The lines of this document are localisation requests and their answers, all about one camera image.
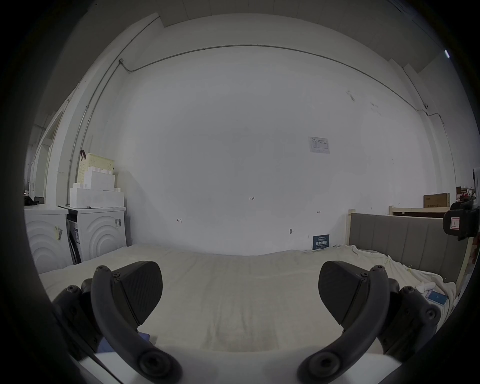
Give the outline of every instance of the upholstered headboard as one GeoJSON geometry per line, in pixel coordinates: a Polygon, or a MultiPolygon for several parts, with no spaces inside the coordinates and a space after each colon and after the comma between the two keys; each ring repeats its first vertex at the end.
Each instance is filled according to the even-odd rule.
{"type": "Polygon", "coordinates": [[[348,212],[347,244],[390,256],[414,269],[433,272],[460,286],[473,238],[458,241],[433,217],[381,216],[348,212]]]}

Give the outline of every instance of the ceiling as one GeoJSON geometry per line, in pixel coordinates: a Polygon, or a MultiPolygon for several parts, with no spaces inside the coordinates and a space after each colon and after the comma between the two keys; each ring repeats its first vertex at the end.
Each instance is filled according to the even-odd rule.
{"type": "Polygon", "coordinates": [[[225,13],[295,17],[343,33],[386,60],[421,71],[442,50],[430,27],[402,0],[155,0],[165,27],[225,13]]]}

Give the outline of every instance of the plastic basket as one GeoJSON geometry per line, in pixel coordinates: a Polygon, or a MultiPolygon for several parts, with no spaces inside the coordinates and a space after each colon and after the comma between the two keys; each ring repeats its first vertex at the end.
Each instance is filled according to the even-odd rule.
{"type": "Polygon", "coordinates": [[[113,171],[114,164],[114,160],[110,160],[102,156],[97,156],[93,153],[87,153],[87,156],[85,158],[80,157],[80,163],[78,163],[77,183],[83,184],[84,174],[88,167],[97,167],[100,169],[113,171]]]}

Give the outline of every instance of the crumpled sheet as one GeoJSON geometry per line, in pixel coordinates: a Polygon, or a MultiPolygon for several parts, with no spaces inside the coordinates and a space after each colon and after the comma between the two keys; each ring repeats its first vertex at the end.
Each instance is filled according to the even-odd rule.
{"type": "MultiPolygon", "coordinates": [[[[87,262],[46,272],[40,279],[53,300],[68,285],[81,286],[98,265],[117,269],[140,261],[155,261],[163,277],[159,304],[139,327],[162,345],[216,351],[248,352],[326,346],[342,327],[323,305],[318,277],[324,262],[341,260],[364,269],[381,264],[400,287],[435,281],[449,301],[455,285],[438,275],[410,270],[391,258],[355,246],[316,251],[284,251],[259,256],[228,256],[180,251],[149,245],[120,248],[87,262]]],[[[380,343],[369,352],[382,353],[380,343]]]]}

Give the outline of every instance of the white washing machine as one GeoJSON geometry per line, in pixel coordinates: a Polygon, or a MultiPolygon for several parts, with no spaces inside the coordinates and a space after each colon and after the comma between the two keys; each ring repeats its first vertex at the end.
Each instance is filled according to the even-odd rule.
{"type": "Polygon", "coordinates": [[[24,207],[25,227],[38,273],[72,265],[68,245],[68,211],[45,204],[24,207]]]}
{"type": "Polygon", "coordinates": [[[79,261],[95,259],[125,247],[125,207],[68,209],[70,239],[76,245],[79,261]]]}

